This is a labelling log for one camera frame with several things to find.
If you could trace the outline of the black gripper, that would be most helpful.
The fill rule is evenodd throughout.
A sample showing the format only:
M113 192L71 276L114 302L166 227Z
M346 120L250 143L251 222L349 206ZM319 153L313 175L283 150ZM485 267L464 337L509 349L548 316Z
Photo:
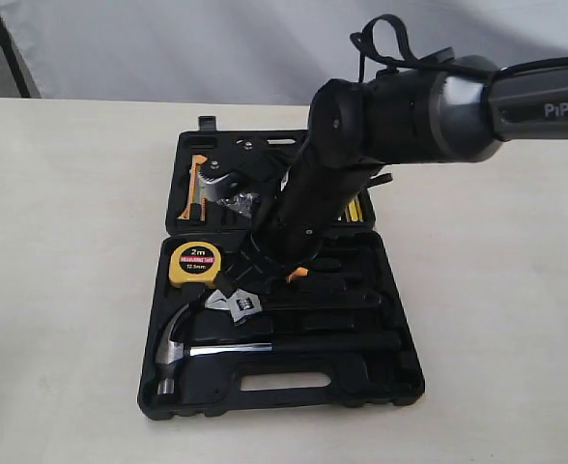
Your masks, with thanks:
M232 297L238 290L257 295L268 293L274 280L288 276L312 257L312 240L249 232L218 273L218 289L225 297Z

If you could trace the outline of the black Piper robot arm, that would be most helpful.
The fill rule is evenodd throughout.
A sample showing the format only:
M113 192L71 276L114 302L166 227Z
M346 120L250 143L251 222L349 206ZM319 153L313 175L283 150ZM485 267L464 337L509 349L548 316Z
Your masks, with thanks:
M421 63L315 94L284 189L216 277L226 296L259 294L319 248L382 168L476 163L511 140L568 140L568 57L498 69L478 56Z

